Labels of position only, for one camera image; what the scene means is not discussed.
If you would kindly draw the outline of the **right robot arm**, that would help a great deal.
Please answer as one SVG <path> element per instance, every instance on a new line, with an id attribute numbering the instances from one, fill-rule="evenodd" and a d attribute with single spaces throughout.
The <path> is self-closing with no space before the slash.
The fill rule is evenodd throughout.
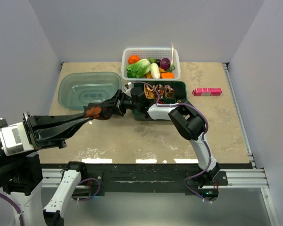
<path id="1" fill-rule="evenodd" d="M 146 119 L 171 121 L 181 137 L 190 142 L 197 156 L 200 172 L 194 177 L 200 177 L 206 185 L 217 180 L 220 165 L 208 145 L 208 121 L 186 99 L 176 104 L 159 104 L 156 100 L 146 98 L 140 87 L 134 87 L 129 95 L 118 90 L 101 107 L 105 113 L 124 115 L 127 110 L 136 110 Z"/>

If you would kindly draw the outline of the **dark orange floral tie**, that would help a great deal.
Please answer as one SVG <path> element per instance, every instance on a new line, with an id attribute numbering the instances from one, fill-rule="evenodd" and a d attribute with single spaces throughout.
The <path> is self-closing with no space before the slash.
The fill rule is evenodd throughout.
<path id="1" fill-rule="evenodd" d="M 113 107 L 103 103 L 89 103 L 84 106 L 85 118 L 92 118 L 97 120 L 109 120 L 113 113 Z"/>

